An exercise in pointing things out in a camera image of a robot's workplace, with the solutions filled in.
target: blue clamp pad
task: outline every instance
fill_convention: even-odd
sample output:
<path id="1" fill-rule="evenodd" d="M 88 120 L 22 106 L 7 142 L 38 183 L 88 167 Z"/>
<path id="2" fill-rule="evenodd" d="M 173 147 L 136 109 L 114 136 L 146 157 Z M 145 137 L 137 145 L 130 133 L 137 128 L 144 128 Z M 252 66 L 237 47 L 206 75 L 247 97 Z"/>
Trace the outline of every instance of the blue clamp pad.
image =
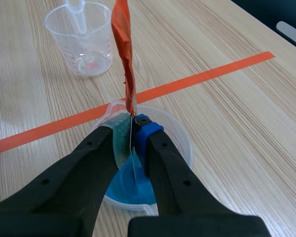
<path id="1" fill-rule="evenodd" d="M 137 115 L 136 118 L 149 118 L 149 117 L 144 114 L 140 114 L 140 115 Z M 163 126 L 155 122 L 151 122 L 143 126 L 140 131 L 135 132 L 135 141 L 134 141 L 135 150 L 144 170 L 146 168 L 147 139 L 149 138 L 150 135 L 160 130 L 163 131 Z"/>

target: orange plastic strip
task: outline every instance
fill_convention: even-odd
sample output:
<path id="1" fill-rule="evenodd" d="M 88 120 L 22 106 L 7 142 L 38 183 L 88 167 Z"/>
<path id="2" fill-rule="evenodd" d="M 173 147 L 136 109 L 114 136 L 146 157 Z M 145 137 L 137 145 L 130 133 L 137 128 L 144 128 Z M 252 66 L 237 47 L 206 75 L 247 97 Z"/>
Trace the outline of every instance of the orange plastic strip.
<path id="1" fill-rule="evenodd" d="M 263 62 L 274 58 L 274 55 L 270 52 L 263 52 L 249 58 L 242 59 L 227 65 L 208 70 L 190 77 L 180 79 L 165 85 L 158 86 L 153 89 L 149 89 L 137 94 L 137 102 L 142 103 L 148 100 L 155 99 L 157 97 L 187 88 L 189 86 L 223 76 L 228 73 L 235 72 L 242 68 Z M 81 112 L 76 115 L 72 115 L 40 127 L 36 127 L 19 134 L 3 138 L 0 140 L 0 153 L 10 150 L 12 148 L 27 144 L 29 142 L 38 140 L 40 138 L 55 134 L 65 129 L 80 125 L 85 122 L 89 122 L 101 117 L 109 104 L 101 105 L 99 107 Z"/>

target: clamp jaw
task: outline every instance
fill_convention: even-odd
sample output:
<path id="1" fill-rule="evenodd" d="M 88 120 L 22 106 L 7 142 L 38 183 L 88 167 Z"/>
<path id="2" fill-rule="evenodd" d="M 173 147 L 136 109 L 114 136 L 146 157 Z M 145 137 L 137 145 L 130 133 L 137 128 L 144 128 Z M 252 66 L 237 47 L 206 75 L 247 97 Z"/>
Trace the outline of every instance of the clamp jaw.
<path id="1" fill-rule="evenodd" d="M 129 237 L 270 236 L 262 219 L 232 212 L 207 191 L 162 126 L 144 115 L 132 123 L 132 141 L 159 216 L 132 219 Z M 98 127 L 72 153 L 0 202 L 0 237 L 91 237 L 118 171 L 113 131 Z"/>

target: white object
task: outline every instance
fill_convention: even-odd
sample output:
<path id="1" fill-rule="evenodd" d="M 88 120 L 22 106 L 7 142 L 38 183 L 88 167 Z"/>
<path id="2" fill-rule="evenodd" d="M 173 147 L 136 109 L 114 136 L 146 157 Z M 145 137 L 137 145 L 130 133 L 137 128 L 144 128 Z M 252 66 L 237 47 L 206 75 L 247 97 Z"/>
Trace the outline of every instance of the white object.
<path id="1" fill-rule="evenodd" d="M 291 38 L 292 40 L 294 40 L 296 42 L 296 28 L 294 28 L 293 26 L 287 24 L 284 21 L 280 21 L 276 24 L 276 28 L 282 32 L 283 34 L 285 34 L 287 37 Z"/>
<path id="2" fill-rule="evenodd" d="M 111 10 L 83 0 L 78 6 L 65 3 L 50 11 L 44 24 L 68 68 L 82 76 L 105 72 L 112 64 Z"/>
<path id="3" fill-rule="evenodd" d="M 153 122 L 158 123 L 159 125 L 164 127 L 164 131 L 171 138 L 172 142 L 177 146 L 179 152 L 182 157 L 188 164 L 188 166 L 192 169 L 194 163 L 194 150 L 192 145 L 192 140 L 187 132 L 187 130 L 183 127 L 183 125 L 178 121 L 172 114 L 153 106 L 148 105 L 137 105 L 138 114 L 144 114 L 148 116 Z M 125 102 L 124 101 L 115 101 L 110 103 L 106 113 L 95 123 L 93 128 L 89 131 L 90 134 L 93 130 L 95 130 L 101 123 L 106 120 L 114 117 L 120 113 L 126 112 Z M 103 199 L 106 203 L 120 207 L 122 209 L 132 210 L 132 211 L 144 211 L 147 215 L 158 215 L 157 205 L 133 205 L 126 204 L 122 202 L 118 202 L 109 198 L 108 196 L 104 196 Z"/>

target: blue liquid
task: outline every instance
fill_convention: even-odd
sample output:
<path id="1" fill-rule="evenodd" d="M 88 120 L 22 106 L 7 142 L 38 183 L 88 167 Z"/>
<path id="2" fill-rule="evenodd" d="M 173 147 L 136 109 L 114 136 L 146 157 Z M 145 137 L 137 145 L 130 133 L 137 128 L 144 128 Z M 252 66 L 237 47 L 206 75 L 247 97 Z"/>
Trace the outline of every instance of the blue liquid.
<path id="1" fill-rule="evenodd" d="M 106 196 L 126 204 L 155 204 L 156 199 L 151 182 L 145 177 L 144 170 L 136 154 L 134 154 L 133 159 L 134 166 L 132 158 L 129 157 L 122 169 L 114 176 L 107 189 Z"/>

